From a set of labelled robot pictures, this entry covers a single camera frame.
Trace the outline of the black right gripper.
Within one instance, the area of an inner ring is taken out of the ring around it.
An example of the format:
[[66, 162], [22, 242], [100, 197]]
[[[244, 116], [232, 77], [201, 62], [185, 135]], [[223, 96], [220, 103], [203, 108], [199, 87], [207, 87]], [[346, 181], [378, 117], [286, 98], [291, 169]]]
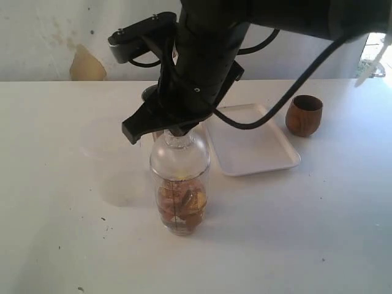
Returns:
[[170, 130], [175, 137], [185, 136], [213, 114], [243, 72], [244, 69], [234, 62], [220, 90], [208, 90], [205, 97], [201, 91], [196, 91], [196, 87], [187, 89], [179, 83], [170, 83], [164, 93], [160, 90], [161, 83], [158, 83], [151, 102], [143, 102], [132, 116], [122, 122], [122, 133], [133, 145], [142, 136], [160, 130]]

